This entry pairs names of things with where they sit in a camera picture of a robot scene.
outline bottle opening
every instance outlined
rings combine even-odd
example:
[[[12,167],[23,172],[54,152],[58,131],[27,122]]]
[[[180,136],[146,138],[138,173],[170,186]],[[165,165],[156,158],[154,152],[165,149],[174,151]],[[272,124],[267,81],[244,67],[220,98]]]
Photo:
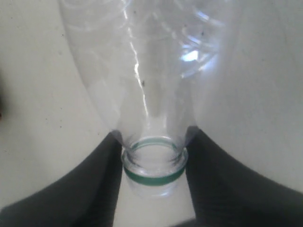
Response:
[[[122,156],[130,186],[143,196],[171,194],[183,174],[187,151],[170,138],[149,137],[133,144]]]

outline white surface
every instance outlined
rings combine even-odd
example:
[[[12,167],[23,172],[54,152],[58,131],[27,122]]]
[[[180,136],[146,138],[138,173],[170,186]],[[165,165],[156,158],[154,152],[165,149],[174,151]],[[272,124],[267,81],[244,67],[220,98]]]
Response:
[[[273,2],[250,1],[233,68],[209,91],[201,126],[247,166],[303,192],[303,3]],[[56,1],[0,1],[0,31],[3,207],[69,172],[108,129],[81,84]],[[184,177],[175,195],[149,202],[123,178],[115,226],[191,217]]]

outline transparent plastic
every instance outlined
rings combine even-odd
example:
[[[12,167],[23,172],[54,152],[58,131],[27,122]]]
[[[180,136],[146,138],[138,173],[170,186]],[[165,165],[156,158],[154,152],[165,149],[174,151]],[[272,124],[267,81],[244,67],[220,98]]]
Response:
[[[84,86],[122,135],[130,184],[144,195],[169,194],[187,161],[187,129],[202,114],[204,80],[228,66],[241,1],[59,3]]]

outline green ring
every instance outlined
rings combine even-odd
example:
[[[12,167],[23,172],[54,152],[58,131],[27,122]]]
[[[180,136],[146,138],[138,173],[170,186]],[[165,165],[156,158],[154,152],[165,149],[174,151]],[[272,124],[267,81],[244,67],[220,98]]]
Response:
[[[178,170],[176,173],[172,175],[163,176],[163,177],[145,177],[145,176],[134,174],[133,172],[129,171],[126,167],[124,167],[124,171],[130,179],[132,179],[133,181],[139,184],[144,184],[147,186],[163,186],[168,183],[171,183],[177,180],[182,175],[184,170],[185,167],[181,168],[180,170]]]

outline bottle mouth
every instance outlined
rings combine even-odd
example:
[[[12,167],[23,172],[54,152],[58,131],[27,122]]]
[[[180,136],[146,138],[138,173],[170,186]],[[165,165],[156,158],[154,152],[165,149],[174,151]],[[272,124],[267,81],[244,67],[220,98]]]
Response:
[[[186,148],[178,148],[167,137],[148,137],[134,143],[122,155],[126,175],[136,185],[164,186],[183,174]]]

